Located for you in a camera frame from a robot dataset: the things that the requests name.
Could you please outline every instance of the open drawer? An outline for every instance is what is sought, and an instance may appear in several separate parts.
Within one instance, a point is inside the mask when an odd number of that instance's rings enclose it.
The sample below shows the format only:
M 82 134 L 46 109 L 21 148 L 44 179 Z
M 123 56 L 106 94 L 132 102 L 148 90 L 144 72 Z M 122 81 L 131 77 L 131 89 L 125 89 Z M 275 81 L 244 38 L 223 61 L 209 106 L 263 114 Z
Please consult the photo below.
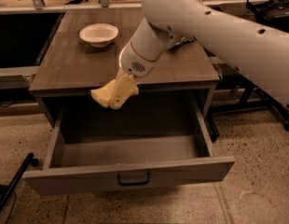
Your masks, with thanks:
M 120 110 L 85 96 L 65 102 L 43 169 L 23 178 L 55 195 L 222 181 L 233 163 L 213 156 L 192 91 L 145 92 Z

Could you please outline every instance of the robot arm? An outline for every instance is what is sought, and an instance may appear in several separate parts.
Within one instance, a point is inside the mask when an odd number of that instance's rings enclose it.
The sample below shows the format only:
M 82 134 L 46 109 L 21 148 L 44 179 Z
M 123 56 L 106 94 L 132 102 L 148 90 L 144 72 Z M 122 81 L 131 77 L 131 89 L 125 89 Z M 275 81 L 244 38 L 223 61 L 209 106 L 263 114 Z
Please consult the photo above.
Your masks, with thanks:
M 289 108 L 289 34 L 216 11 L 201 0 L 143 0 L 142 8 L 144 19 L 122 51 L 116 81 L 107 84 L 113 90 L 107 106 L 119 108 L 137 94 L 134 77 L 147 76 L 162 53 L 187 36 Z M 92 97 L 102 103 L 97 90 Z

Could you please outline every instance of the floor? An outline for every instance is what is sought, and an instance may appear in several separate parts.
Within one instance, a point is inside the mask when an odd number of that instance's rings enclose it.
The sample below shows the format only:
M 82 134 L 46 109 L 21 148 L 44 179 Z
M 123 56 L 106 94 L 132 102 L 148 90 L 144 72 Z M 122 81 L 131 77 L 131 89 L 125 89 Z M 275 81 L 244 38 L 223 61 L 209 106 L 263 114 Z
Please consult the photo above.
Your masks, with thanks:
M 259 109 L 213 119 L 220 132 L 214 154 L 236 159 L 223 182 L 39 196 L 21 180 L 8 223 L 289 224 L 289 132 L 281 117 L 273 109 Z M 27 153 L 42 163 L 51 135 L 36 104 L 0 107 L 0 184 L 9 183 Z M 0 224 L 13 203 L 14 195 Z

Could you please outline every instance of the white bowl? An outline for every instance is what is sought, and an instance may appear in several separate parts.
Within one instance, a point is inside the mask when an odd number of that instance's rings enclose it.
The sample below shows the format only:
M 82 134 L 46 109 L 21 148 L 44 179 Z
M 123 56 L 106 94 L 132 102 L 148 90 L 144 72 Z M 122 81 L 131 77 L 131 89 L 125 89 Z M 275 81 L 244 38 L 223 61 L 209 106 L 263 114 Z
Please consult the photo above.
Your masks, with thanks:
M 94 48 L 107 47 L 118 34 L 118 29 L 110 24 L 96 23 L 85 27 L 79 33 L 82 40 Z

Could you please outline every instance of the drawer handle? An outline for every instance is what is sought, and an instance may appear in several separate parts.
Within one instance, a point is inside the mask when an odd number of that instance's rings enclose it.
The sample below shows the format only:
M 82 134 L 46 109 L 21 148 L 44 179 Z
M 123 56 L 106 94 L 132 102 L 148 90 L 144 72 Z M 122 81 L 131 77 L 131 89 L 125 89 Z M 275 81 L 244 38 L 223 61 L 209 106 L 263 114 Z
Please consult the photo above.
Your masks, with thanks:
M 141 186 L 141 185 L 146 185 L 151 181 L 151 174 L 150 173 L 146 174 L 146 181 L 144 182 L 123 183 L 120 179 L 121 179 L 120 175 L 118 175 L 117 183 L 122 187 Z

